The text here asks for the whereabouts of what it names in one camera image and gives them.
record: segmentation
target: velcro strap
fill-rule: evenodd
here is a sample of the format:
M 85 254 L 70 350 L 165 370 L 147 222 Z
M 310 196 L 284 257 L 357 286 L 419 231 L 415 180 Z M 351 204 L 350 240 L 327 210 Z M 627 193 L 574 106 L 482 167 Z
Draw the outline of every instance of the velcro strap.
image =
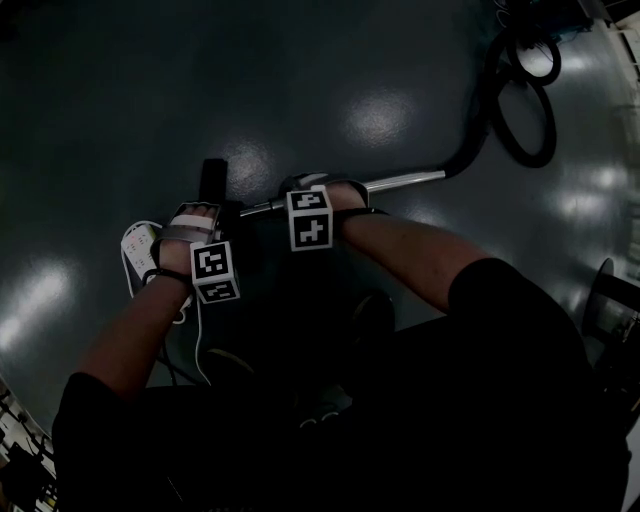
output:
M 171 219 L 170 226 L 190 226 L 192 228 L 202 228 L 213 230 L 215 219 L 202 217 L 201 215 L 178 215 Z
M 162 234 L 157 240 L 182 240 L 192 244 L 195 242 L 208 244 L 211 242 L 211 238 L 212 233 L 204 233 L 203 231 L 196 231 L 181 226 L 167 226 L 162 230 Z

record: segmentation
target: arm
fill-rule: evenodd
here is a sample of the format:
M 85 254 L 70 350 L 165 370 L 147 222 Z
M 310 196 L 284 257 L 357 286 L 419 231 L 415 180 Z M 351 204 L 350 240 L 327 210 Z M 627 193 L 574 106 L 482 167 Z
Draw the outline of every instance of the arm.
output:
M 215 212 L 199 207 L 184 213 L 213 218 Z M 162 242 L 160 267 L 190 275 L 189 244 L 178 240 Z M 156 277 L 100 334 L 78 371 L 95 377 L 120 398 L 135 400 L 144 389 L 171 322 L 188 295 L 187 286 L 177 279 Z
M 334 211 L 363 208 L 350 185 L 329 187 Z M 439 228 L 387 215 L 347 219 L 342 234 L 360 252 L 380 263 L 429 304 L 449 310 L 449 288 L 468 265 L 491 256 Z

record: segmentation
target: metal bar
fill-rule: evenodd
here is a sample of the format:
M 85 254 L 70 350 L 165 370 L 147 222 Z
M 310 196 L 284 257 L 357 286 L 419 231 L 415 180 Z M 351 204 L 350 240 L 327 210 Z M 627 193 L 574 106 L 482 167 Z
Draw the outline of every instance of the metal bar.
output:
M 446 177 L 447 175 L 444 171 L 422 171 L 404 174 L 402 176 L 394 176 L 393 178 L 385 178 L 383 180 L 370 181 L 365 183 L 364 186 L 367 187 L 370 193 L 375 193 L 425 183 L 427 181 L 441 180 Z
M 370 194 L 375 194 L 385 190 L 393 190 L 395 188 L 416 185 L 418 183 L 426 183 L 427 181 L 441 180 L 446 177 L 447 175 L 444 171 L 421 171 L 403 174 L 401 176 L 394 176 L 393 178 L 370 181 L 364 183 L 364 186 Z M 284 201 L 281 199 L 274 199 L 242 210 L 240 212 L 240 217 L 261 217 L 282 209 L 284 209 Z

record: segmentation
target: black cable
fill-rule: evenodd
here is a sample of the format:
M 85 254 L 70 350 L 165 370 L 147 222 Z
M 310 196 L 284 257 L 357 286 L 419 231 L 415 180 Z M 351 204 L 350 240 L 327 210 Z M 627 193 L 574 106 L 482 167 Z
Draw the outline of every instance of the black cable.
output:
M 455 156 L 442 167 L 447 178 L 460 174 L 473 163 L 480 154 L 492 126 L 505 149 L 516 161 L 526 167 L 544 167 L 555 154 L 557 146 L 555 117 L 543 86 L 553 83 L 560 75 L 562 57 L 551 36 L 528 21 L 528 2 L 526 5 L 525 2 L 510 3 L 510 7 L 513 6 L 516 8 L 509 10 L 511 14 L 509 26 L 498 34 L 487 50 L 483 72 L 474 95 L 475 102 L 470 108 L 471 112 L 476 110 L 476 113 L 470 116 L 465 140 Z M 517 51 L 518 44 L 525 48 L 534 48 L 540 43 L 549 48 L 553 58 L 551 71 L 541 77 L 532 75 L 524 69 Z M 505 50 L 510 65 L 499 70 L 500 58 Z M 510 81 L 525 87 L 531 86 L 542 104 L 546 117 L 545 137 L 542 148 L 536 154 L 527 153 L 522 148 L 502 114 L 499 97 Z
M 164 357 L 166 364 L 165 366 L 169 369 L 169 375 L 171 376 L 171 385 L 177 386 L 178 381 L 176 380 L 176 373 L 174 371 L 174 366 L 171 364 L 171 360 L 169 359 L 169 354 L 167 352 L 167 341 L 162 342 L 162 356 Z

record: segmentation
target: floor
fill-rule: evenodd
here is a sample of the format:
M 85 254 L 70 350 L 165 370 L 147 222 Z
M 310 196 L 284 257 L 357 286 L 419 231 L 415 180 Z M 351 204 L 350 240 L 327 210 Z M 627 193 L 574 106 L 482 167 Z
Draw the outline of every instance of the floor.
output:
M 118 253 L 127 226 L 165 221 L 193 198 L 204 158 L 229 161 L 229 194 L 247 204 L 293 173 L 370 179 L 446 161 L 499 29 L 489 0 L 72 0 L 26 11 L 18 25 L 19 39 L 0 45 L 0 375 L 45 430 L 79 358 L 128 300 Z M 519 166 L 491 136 L 459 177 L 373 204 L 477 242 L 579 323 L 604 258 L 624 262 L 636 138 L 603 26 L 561 50 L 562 74 L 547 88 L 559 133 L 548 167 Z M 547 65 L 540 52 L 524 59 Z M 513 87 L 501 101 L 534 148 L 532 98 Z M 257 243 L 282 252 L 270 229 Z M 350 257 L 392 295 L 398 328 L 437 316 Z M 255 275 L 243 294 L 268 297 Z M 210 323 L 226 311 L 210 309 Z M 523 329 L 535 321 L 522 312 Z M 190 372 L 194 343 L 193 322 L 169 343 Z M 600 347 L 587 346 L 595 359 Z M 158 367 L 152 384 L 167 381 Z

